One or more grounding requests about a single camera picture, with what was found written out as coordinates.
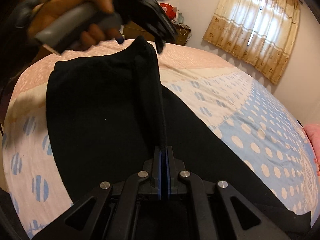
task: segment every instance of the gray controller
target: gray controller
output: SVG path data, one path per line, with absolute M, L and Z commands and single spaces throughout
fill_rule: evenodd
M 96 23 L 102 30 L 120 30 L 122 19 L 118 13 L 101 12 L 94 3 L 85 2 L 63 14 L 47 28 L 37 33 L 35 39 L 48 50 L 61 54 L 76 46 L 80 33 Z

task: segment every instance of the blue nail polish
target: blue nail polish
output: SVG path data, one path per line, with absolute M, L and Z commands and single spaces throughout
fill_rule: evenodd
M 123 36 L 121 36 L 121 37 L 119 37 L 119 38 L 116 38 L 116 41 L 118 42 L 118 44 L 124 43 L 124 38 L 123 38 Z

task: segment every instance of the metal screw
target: metal screw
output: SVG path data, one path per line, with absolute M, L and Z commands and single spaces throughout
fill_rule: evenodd
M 107 181 L 103 181 L 100 183 L 100 188 L 102 189 L 108 189 L 110 187 L 110 183 Z
M 219 186 L 219 187 L 222 187 L 222 188 L 226 188 L 226 187 L 228 187 L 228 182 L 226 182 L 226 181 L 224 181 L 224 180 L 220 180 L 220 181 L 218 182 L 218 186 Z
M 140 178 L 146 178 L 148 176 L 148 172 L 147 171 L 139 171 L 138 176 Z
M 180 172 L 180 175 L 184 178 L 187 178 L 190 176 L 190 172 L 189 171 L 181 171 Z

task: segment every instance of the beige curtain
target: beige curtain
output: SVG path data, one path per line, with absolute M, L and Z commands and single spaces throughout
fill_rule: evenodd
M 300 18 L 298 0 L 220 0 L 203 39 L 253 65 L 277 85 L 290 57 Z

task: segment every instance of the bedsheet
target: bedsheet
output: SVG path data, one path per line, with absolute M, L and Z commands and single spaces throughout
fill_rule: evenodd
M 113 54 L 131 42 L 119 46 L 109 41 L 87 52 L 49 55 L 20 77 L 4 123 L 2 150 L 7 187 L 30 238 L 73 204 L 55 165 L 46 126 L 46 86 L 55 62 Z M 320 173 L 303 128 L 287 109 L 256 80 L 215 54 L 167 44 L 158 61 L 161 83 L 289 210 L 311 211 L 313 224 L 320 214 Z

